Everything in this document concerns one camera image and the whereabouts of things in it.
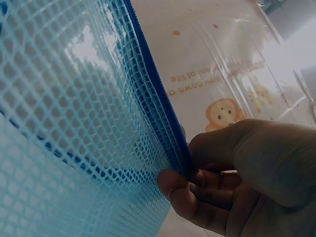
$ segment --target fingernail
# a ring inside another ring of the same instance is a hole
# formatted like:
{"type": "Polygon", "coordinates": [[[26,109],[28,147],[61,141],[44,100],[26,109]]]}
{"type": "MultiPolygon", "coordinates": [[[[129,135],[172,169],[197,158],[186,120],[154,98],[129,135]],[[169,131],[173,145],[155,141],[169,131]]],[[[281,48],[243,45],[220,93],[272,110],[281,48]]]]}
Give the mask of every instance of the fingernail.
{"type": "Polygon", "coordinates": [[[171,193],[173,192],[173,191],[175,191],[175,190],[177,190],[177,189],[171,189],[170,191],[169,191],[169,193],[168,193],[168,195],[167,195],[167,199],[170,201],[170,195],[171,195],[171,193]]]}

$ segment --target blue mesh pouch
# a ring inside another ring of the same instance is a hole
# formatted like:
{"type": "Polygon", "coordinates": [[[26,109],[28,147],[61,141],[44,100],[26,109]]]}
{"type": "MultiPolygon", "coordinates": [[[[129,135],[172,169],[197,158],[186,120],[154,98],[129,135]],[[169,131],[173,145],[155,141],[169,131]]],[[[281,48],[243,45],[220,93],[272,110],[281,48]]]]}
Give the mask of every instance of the blue mesh pouch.
{"type": "Polygon", "coordinates": [[[130,2],[0,13],[0,236],[154,237],[189,152],[130,2]]]}

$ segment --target finger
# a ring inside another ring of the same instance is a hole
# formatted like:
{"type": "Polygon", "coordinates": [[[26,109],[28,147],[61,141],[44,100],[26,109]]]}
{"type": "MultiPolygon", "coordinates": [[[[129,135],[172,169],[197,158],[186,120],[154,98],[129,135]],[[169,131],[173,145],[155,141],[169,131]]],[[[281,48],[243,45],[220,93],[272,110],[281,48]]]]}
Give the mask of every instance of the finger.
{"type": "Polygon", "coordinates": [[[225,234],[229,211],[199,201],[189,189],[186,178],[173,170],[157,177],[160,191],[170,200],[175,212],[202,228],[225,234]]]}
{"type": "Polygon", "coordinates": [[[235,190],[241,183],[241,178],[236,172],[209,172],[198,169],[187,175],[188,181],[202,188],[235,190]]]}
{"type": "Polygon", "coordinates": [[[163,170],[157,176],[157,184],[163,195],[169,199],[169,194],[175,189],[187,188],[187,179],[172,169],[163,170]]]}
{"type": "Polygon", "coordinates": [[[223,129],[199,134],[189,145],[195,165],[197,168],[203,168],[211,162],[233,165],[238,145],[247,139],[253,130],[267,123],[269,121],[245,119],[223,129]]]}
{"type": "Polygon", "coordinates": [[[232,208],[233,191],[231,190],[201,188],[191,183],[190,191],[202,202],[206,202],[225,210],[230,210],[232,208]]]}
{"type": "Polygon", "coordinates": [[[175,212],[204,229],[225,235],[229,211],[199,201],[188,189],[176,189],[170,193],[170,203],[175,212]]]}

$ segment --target monkey face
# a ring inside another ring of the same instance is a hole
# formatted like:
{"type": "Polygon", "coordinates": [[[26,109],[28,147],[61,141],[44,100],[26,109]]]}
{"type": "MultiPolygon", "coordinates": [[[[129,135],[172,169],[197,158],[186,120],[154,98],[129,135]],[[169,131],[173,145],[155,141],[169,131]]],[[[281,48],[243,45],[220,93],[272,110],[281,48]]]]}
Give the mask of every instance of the monkey face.
{"type": "Polygon", "coordinates": [[[237,117],[236,106],[230,100],[218,101],[212,106],[210,117],[219,126],[226,127],[237,117]]]}
{"type": "Polygon", "coordinates": [[[272,100],[267,90],[257,91],[257,95],[264,104],[272,104],[272,100]]]}

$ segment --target blue trim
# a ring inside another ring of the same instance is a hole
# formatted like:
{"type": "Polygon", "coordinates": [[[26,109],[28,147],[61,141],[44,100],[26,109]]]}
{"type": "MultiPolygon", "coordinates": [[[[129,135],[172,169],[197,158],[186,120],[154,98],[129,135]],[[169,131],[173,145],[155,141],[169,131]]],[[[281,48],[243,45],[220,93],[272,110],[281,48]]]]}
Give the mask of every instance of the blue trim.
{"type": "MultiPolygon", "coordinates": [[[[130,19],[132,21],[137,40],[139,42],[140,50],[141,50],[142,56],[144,58],[145,67],[146,67],[148,76],[154,85],[154,88],[157,92],[157,95],[158,95],[160,101],[161,101],[161,104],[163,105],[165,114],[166,114],[167,119],[171,125],[171,128],[172,128],[172,131],[173,131],[174,136],[176,138],[177,144],[180,148],[181,155],[182,155],[183,162],[184,162],[183,163],[184,168],[185,168],[185,170],[192,169],[193,163],[191,160],[191,156],[190,156],[190,152],[189,152],[189,148],[188,148],[186,139],[182,133],[180,123],[177,119],[177,116],[176,116],[176,114],[171,106],[169,98],[168,98],[166,91],[163,87],[163,84],[162,84],[162,81],[160,79],[157,67],[155,66],[154,59],[152,57],[152,54],[150,53],[150,49],[148,47],[144,33],[143,33],[141,26],[139,24],[139,21],[137,19],[135,10],[134,10],[130,0],[123,0],[123,2],[125,3],[126,9],[127,9],[128,14],[130,16],[130,19]]],[[[179,167],[177,165],[178,161],[174,162],[171,159],[173,159],[173,158],[169,157],[169,160],[170,160],[172,167],[174,169],[178,170],[179,169],[179,167]]]]}

